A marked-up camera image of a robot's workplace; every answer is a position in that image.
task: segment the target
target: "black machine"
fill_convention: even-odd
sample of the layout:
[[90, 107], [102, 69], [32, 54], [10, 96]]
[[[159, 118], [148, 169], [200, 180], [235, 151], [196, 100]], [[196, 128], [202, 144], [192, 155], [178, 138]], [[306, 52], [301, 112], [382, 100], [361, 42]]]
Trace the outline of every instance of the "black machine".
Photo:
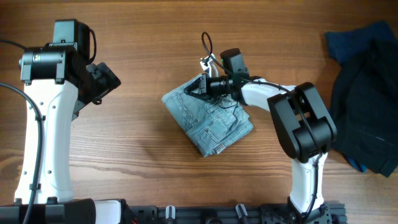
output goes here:
[[[92, 58], [90, 33], [95, 45]], [[73, 200], [68, 170], [70, 122], [88, 103], [101, 104], [101, 99], [121, 82], [104, 63], [92, 64], [96, 55], [95, 33], [71, 19], [56, 21], [53, 42], [24, 49], [19, 62], [25, 90], [13, 90], [29, 103], [29, 135], [15, 201], [0, 207], [0, 223], [346, 223], [345, 206], [324, 202], [322, 197], [323, 164], [337, 132], [314, 85], [282, 86], [251, 77], [239, 49], [221, 53], [220, 64], [212, 54], [213, 47], [207, 49], [204, 35], [208, 34], [202, 34], [208, 56], [200, 64], [205, 72], [186, 87], [185, 93], [215, 103], [220, 97], [230, 96], [244, 105], [271, 112], [280, 145], [292, 158], [293, 188], [286, 204], [158, 208], [129, 207], [123, 199]], [[216, 70], [214, 64], [226, 75], [219, 77], [218, 71], [211, 72]]]

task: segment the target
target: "blue denim fabric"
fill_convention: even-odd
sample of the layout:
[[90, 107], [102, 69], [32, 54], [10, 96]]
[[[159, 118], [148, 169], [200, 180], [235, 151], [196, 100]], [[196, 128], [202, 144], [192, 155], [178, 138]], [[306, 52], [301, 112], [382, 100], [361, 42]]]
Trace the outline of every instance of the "blue denim fabric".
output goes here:
[[[238, 103], [228, 109], [214, 102], [206, 102], [186, 95], [183, 90], [200, 75], [162, 97], [164, 105], [185, 131], [203, 156], [221, 153], [226, 147], [247, 135], [253, 125], [249, 115]], [[223, 107], [235, 105], [230, 97], [223, 99]]]

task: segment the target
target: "denim pocket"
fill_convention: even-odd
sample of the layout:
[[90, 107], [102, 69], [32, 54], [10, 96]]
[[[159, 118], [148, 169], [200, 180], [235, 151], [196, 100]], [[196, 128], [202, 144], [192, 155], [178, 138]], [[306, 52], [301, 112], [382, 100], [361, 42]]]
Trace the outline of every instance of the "denim pocket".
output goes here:
[[191, 111], [187, 109], [186, 103], [187, 101], [183, 101], [179, 92], [174, 93], [164, 101], [167, 109], [169, 109], [178, 125], [180, 125], [184, 131], [188, 131], [199, 122], [199, 120], [192, 115]]

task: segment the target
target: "brown background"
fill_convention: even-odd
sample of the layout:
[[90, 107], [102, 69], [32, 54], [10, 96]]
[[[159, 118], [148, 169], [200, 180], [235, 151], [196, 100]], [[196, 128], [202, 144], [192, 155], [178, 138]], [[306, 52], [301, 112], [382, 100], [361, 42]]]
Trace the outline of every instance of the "brown background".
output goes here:
[[[286, 202], [289, 195], [290, 159], [269, 113], [245, 107], [253, 131], [220, 155], [202, 158], [160, 101], [201, 72], [202, 31], [211, 35], [215, 55], [239, 47], [251, 75], [285, 85], [313, 82], [327, 106], [340, 67], [328, 58], [323, 34], [381, 19], [398, 32], [397, 1], [46, 2], [52, 1], [0, 4], [0, 37], [44, 45], [52, 40], [54, 20], [66, 18], [96, 32], [95, 62], [106, 62], [122, 85], [72, 122], [73, 189], [75, 198], [125, 198], [130, 205], [260, 205]], [[0, 45], [0, 81], [23, 88], [21, 55]], [[5, 205], [21, 174], [26, 108], [7, 90], [0, 90], [0, 100]], [[398, 218], [398, 172], [388, 179], [361, 174], [335, 151], [325, 165], [323, 195], [346, 204], [350, 223]]]

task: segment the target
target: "black fabric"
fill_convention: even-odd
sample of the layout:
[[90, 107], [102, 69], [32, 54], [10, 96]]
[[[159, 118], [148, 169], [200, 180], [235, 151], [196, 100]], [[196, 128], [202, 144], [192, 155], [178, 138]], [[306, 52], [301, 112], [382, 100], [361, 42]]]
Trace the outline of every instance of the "black fabric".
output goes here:
[[388, 177], [398, 165], [398, 45], [372, 40], [344, 63], [331, 99], [334, 148]]

